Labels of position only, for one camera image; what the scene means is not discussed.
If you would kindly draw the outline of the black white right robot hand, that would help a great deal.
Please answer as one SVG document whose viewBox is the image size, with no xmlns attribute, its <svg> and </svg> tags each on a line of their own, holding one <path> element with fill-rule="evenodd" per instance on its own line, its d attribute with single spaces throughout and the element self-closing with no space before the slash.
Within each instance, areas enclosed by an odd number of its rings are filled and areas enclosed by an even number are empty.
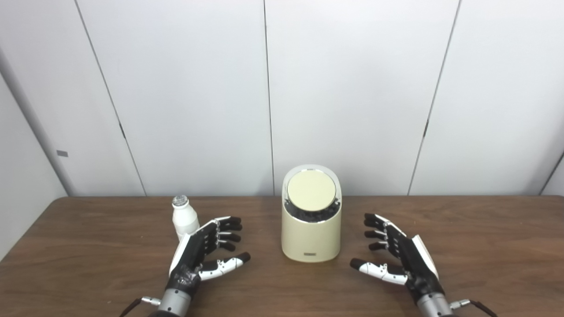
<svg viewBox="0 0 564 317">
<path fill-rule="evenodd" d="M 353 258 L 350 261 L 353 269 L 384 282 L 407 287 L 415 303 L 433 293 L 445 295 L 434 261 L 419 235 L 408 237 L 396 224 L 378 214 L 366 213 L 364 225 L 372 228 L 365 231 L 365 237 L 378 239 L 369 244 L 369 249 L 386 250 L 399 259 L 401 265 Z"/>
</svg>

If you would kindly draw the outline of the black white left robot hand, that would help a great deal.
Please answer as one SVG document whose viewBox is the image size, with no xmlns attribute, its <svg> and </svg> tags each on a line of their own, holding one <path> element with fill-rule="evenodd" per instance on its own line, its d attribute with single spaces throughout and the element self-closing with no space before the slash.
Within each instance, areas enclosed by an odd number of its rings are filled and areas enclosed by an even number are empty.
<svg viewBox="0 0 564 317">
<path fill-rule="evenodd" d="M 195 295 L 202 281 L 218 278 L 246 264 L 251 259 L 248 252 L 205 260 L 218 249 L 235 251 L 234 243 L 241 241 L 236 231 L 241 230 L 241 218 L 225 216 L 208 221 L 194 233 L 185 234 L 173 256 L 165 290 Z"/>
</svg>

